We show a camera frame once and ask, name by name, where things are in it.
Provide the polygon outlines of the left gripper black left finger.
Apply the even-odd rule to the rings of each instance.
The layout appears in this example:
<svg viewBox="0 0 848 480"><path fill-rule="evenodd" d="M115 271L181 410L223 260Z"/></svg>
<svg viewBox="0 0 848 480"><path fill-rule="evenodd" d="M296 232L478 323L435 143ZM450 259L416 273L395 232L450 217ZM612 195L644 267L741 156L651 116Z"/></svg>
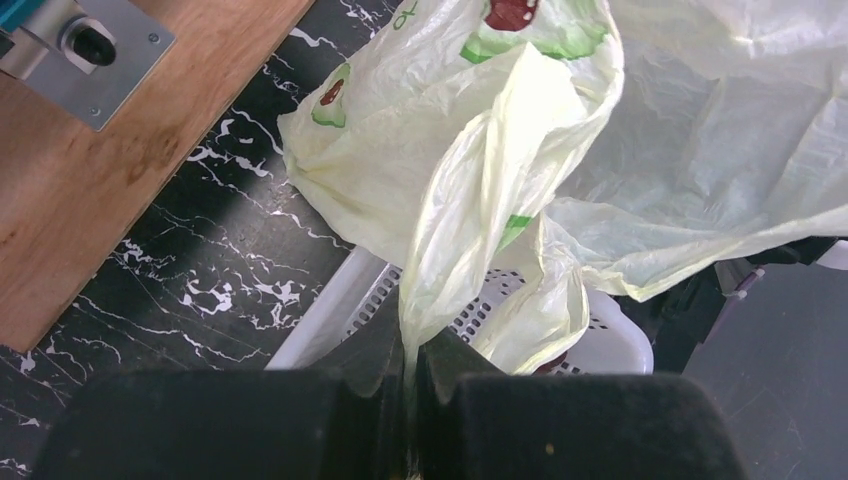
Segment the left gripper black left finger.
<svg viewBox="0 0 848 480"><path fill-rule="evenodd" d="M389 479L403 473L397 305L314 363L148 370L85 384L36 479Z"/></svg>

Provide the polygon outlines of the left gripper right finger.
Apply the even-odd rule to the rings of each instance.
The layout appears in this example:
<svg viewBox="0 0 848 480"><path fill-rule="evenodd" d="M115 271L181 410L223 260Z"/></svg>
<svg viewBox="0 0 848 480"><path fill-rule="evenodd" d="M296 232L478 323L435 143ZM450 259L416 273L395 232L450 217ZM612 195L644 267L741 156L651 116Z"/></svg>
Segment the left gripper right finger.
<svg viewBox="0 0 848 480"><path fill-rule="evenodd" d="M426 479L743 479L706 394L676 375L508 375L444 330L419 348Z"/></svg>

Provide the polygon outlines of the light green plastic bag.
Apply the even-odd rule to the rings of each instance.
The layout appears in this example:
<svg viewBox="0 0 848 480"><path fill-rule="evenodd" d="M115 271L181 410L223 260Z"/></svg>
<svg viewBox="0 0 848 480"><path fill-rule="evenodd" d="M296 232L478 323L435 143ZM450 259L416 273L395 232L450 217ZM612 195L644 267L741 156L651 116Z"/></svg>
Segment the light green plastic bag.
<svg viewBox="0 0 848 480"><path fill-rule="evenodd" d="M409 354L503 268L472 344L528 373L592 290L846 235L847 5L406 1L278 128L300 194L400 267Z"/></svg>

